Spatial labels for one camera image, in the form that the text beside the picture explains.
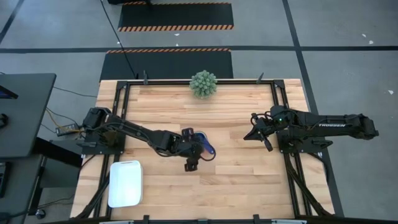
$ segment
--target white plastic container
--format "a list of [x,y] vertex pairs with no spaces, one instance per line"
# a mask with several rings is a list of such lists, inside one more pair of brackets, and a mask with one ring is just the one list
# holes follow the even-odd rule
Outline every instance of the white plastic container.
[[115,162],[109,175],[108,205],[138,205],[142,200],[142,166],[138,161]]

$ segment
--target blue object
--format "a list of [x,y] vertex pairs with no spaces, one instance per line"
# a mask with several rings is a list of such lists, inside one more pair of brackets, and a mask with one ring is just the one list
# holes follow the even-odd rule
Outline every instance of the blue object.
[[195,136],[199,137],[200,141],[203,143],[203,147],[208,151],[210,154],[214,155],[215,150],[213,146],[207,141],[206,134],[203,132],[195,132]]

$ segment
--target black desk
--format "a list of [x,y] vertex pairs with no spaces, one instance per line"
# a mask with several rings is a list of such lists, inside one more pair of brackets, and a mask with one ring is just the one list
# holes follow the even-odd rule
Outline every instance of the black desk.
[[[1,85],[19,96],[0,99],[0,113],[9,117],[8,125],[0,129],[0,160],[11,163],[0,212],[13,215],[38,206],[46,157],[81,166],[80,155],[37,137],[55,78],[55,74],[0,75]],[[9,223],[24,220],[21,215]]]

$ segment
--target floor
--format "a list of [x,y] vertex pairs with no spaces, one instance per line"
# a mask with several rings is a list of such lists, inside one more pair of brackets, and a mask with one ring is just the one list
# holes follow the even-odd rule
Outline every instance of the floor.
[[[118,34],[125,47],[235,46],[235,78],[257,78],[262,72],[264,78],[301,78],[313,112],[369,116],[378,138],[330,138],[341,206],[346,217],[398,220],[398,1],[228,2],[233,30]],[[117,26],[122,6],[104,4]],[[100,0],[2,0],[0,30],[0,72],[56,73],[55,86],[86,95],[98,91],[103,49],[118,47]],[[58,90],[49,102],[51,110],[78,122],[94,105],[94,98]],[[69,123],[59,117],[57,121]],[[47,115],[43,124],[55,128]],[[58,139],[45,128],[39,136]],[[42,203],[72,193],[49,190]],[[48,208],[41,222],[67,219],[71,205],[65,203]],[[38,221],[29,217],[26,223]]]

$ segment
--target black metal frame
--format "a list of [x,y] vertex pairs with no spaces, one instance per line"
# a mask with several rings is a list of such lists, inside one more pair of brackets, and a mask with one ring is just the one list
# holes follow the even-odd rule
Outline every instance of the black metal frame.
[[[127,104],[129,101],[130,88],[132,86],[134,86],[134,85],[189,85],[189,82],[190,82],[190,80],[147,80],[145,83],[143,80],[118,81],[118,83],[116,85],[116,93],[115,93],[115,97],[114,97],[112,113],[116,114],[118,112],[118,104],[119,104],[120,94],[121,94],[121,90],[123,88],[125,89],[125,92],[124,92],[124,100],[123,100],[121,118],[126,119]],[[289,106],[283,80],[261,80],[260,83],[258,83],[257,80],[218,80],[217,84],[218,85],[245,85],[245,84],[246,85],[255,85],[255,84],[259,84],[259,85],[270,86],[271,93],[272,93],[272,99],[273,99],[275,105],[279,104],[279,100],[278,100],[278,96],[277,96],[277,89],[280,89],[280,91],[282,93],[283,104],[285,106]],[[289,155],[284,154],[284,159],[285,159],[285,164],[286,164],[286,169],[287,169],[287,161],[290,162]],[[116,154],[113,162],[118,162],[118,161],[119,161],[119,155]],[[300,179],[305,183],[299,154],[295,155],[295,161],[296,161],[297,170],[298,170]],[[100,180],[99,180],[99,186],[103,183],[103,181],[106,177],[106,174],[108,172],[108,163],[109,163],[109,155],[104,155],[104,160],[103,160],[103,165],[102,165],[101,175],[100,175]],[[295,217],[297,217],[300,215],[300,209],[299,209],[299,203],[297,200],[294,179],[289,175],[289,172],[287,172],[287,178],[289,181],[290,196],[292,198],[292,207],[293,207],[294,215],[295,215]],[[310,207],[308,200],[304,196],[304,194],[303,194],[303,199],[305,202],[305,214],[311,215],[311,207]],[[94,217],[99,217],[100,210],[101,210],[101,203],[98,203],[94,210]],[[112,208],[107,206],[106,217],[110,218],[111,213],[112,213]],[[175,223],[177,220],[169,220],[169,221],[170,221],[170,223]],[[270,223],[270,219],[261,220],[261,219],[256,218],[256,221],[258,223],[264,223],[264,222]],[[214,222],[253,223],[253,220],[212,220],[211,222],[212,223],[214,223]]]

